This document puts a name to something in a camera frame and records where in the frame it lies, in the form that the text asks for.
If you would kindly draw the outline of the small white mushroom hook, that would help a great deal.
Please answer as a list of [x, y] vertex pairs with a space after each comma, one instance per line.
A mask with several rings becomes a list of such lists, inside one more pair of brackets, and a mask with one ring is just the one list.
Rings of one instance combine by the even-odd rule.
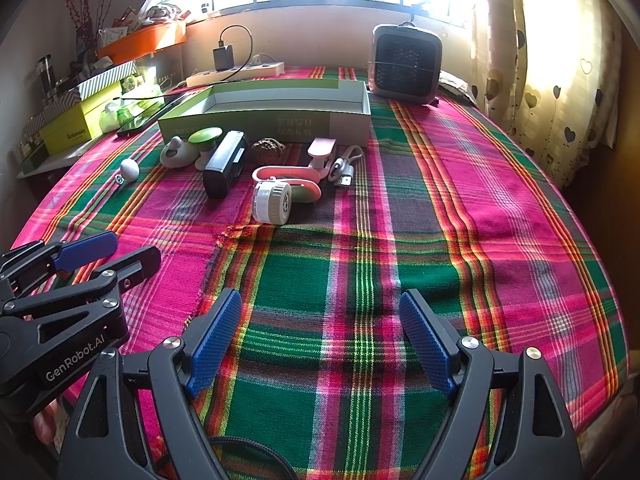
[[122, 186], [128, 183], [134, 183], [140, 174], [138, 163], [132, 158], [125, 158], [119, 165], [119, 170], [114, 174], [114, 180], [117, 185]]

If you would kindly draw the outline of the white round penguin gadget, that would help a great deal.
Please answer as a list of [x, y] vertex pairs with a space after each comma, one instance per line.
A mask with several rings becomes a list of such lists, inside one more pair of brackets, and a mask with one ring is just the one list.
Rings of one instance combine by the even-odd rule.
[[198, 148], [180, 136], [173, 136], [160, 152], [160, 164], [168, 169], [180, 169], [190, 165], [200, 156]]

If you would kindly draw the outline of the black power bank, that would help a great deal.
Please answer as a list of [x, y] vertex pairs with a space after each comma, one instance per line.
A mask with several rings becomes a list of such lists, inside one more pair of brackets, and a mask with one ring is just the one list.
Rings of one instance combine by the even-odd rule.
[[248, 150], [245, 133], [229, 131], [213, 152], [203, 171], [206, 195], [212, 200], [225, 198], [243, 170]]

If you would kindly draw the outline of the green mushroom lamp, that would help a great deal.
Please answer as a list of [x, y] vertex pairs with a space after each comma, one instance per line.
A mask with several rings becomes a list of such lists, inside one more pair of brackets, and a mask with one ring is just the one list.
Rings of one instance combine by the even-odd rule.
[[198, 158], [194, 162], [198, 171], [205, 169], [223, 134], [224, 130], [220, 127], [208, 127], [195, 131], [189, 136], [188, 142], [198, 150]]

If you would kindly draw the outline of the pink curved case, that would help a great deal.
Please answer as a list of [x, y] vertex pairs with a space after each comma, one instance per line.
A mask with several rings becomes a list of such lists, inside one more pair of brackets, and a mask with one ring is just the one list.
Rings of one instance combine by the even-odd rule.
[[255, 182], [279, 180], [292, 188], [292, 202], [310, 204], [320, 200], [321, 174], [311, 166], [261, 166], [252, 173]]

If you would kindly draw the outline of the pink clip holder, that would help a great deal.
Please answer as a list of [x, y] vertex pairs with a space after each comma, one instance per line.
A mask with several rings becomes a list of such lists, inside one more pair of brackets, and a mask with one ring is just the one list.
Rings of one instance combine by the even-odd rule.
[[335, 160], [336, 140], [315, 138], [307, 150], [310, 157], [308, 167], [313, 169], [322, 180], [326, 178]]

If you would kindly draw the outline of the brown walnut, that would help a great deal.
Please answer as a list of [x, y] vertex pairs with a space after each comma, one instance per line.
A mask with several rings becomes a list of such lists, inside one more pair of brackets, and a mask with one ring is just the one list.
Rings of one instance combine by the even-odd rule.
[[279, 165], [286, 146], [273, 138], [262, 138], [250, 147], [250, 159], [256, 165]]

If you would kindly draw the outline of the yellow green box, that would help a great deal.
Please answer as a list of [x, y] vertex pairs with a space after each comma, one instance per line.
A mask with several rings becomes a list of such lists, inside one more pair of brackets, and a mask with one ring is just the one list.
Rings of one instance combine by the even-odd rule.
[[121, 95], [122, 86], [116, 81], [45, 124], [39, 134], [48, 153], [55, 155], [102, 136], [101, 113]]

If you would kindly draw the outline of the green tissue pack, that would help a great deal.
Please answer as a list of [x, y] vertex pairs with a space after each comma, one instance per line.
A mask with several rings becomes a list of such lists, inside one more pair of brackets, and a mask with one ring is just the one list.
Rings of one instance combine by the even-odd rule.
[[101, 110], [99, 126], [102, 133], [110, 133], [155, 104], [163, 104], [162, 90], [154, 80], [142, 76], [128, 76], [122, 81], [121, 96], [108, 101]]

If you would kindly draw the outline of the striped white box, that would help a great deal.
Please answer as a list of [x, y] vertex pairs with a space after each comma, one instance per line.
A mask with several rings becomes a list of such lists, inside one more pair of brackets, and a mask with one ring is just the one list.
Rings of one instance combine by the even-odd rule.
[[39, 131], [44, 125], [60, 116], [78, 103], [87, 101], [100, 91], [119, 84], [119, 81], [132, 75], [136, 71], [136, 63], [129, 61], [124, 64], [113, 66], [99, 75], [81, 81], [76, 87], [63, 92], [52, 103], [43, 107], [38, 115], [29, 118], [22, 130], [22, 136], [31, 136]]

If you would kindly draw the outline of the metal thermos cup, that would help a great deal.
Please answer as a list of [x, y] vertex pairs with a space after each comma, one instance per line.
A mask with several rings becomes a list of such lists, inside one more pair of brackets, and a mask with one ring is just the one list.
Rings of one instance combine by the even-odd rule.
[[50, 54], [46, 54], [37, 61], [36, 73], [41, 84], [44, 102], [52, 102], [56, 96], [56, 79]]

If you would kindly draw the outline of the orange tray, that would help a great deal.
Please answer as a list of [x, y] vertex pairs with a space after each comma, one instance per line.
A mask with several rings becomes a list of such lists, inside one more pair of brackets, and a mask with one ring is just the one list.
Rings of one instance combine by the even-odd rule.
[[110, 58], [115, 65], [119, 65], [185, 41], [185, 22], [157, 24], [143, 27], [99, 49], [98, 58]]

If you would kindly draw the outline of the black charger adapter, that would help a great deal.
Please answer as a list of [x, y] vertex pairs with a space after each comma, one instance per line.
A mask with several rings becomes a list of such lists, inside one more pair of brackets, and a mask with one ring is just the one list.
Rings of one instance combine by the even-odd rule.
[[235, 66], [233, 47], [222, 41], [213, 50], [214, 65], [217, 72], [231, 70]]

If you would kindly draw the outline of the white power strip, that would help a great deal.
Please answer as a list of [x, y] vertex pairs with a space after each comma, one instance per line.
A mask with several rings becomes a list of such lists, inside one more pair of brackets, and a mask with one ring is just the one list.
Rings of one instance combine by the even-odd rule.
[[285, 74], [285, 65], [283, 62], [264, 63], [258, 65], [247, 65], [239, 70], [204, 70], [197, 72], [186, 78], [186, 86], [203, 87], [208, 84], [216, 84], [217, 82], [240, 81], [256, 78], [270, 78]]

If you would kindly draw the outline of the green white cardboard box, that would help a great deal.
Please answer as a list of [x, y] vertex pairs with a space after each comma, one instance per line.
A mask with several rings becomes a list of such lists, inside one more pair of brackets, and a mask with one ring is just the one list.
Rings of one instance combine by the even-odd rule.
[[158, 120], [165, 141], [186, 140], [203, 128], [238, 130], [255, 142], [309, 143], [317, 138], [341, 145], [368, 145], [371, 107], [358, 80], [268, 79], [215, 84], [187, 96]]

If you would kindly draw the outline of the small pink black heater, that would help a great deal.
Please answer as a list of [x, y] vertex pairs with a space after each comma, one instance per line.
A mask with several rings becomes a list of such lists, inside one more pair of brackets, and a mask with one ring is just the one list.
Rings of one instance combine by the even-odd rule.
[[368, 87], [376, 96], [416, 104], [436, 99], [442, 40], [414, 26], [379, 24], [372, 30]]

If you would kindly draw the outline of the heart pattern curtain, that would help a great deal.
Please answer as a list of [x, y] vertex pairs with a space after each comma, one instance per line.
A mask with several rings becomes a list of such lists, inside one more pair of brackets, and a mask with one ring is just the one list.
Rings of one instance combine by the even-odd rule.
[[618, 121], [622, 21], [608, 0], [476, 0], [480, 109], [559, 188]]

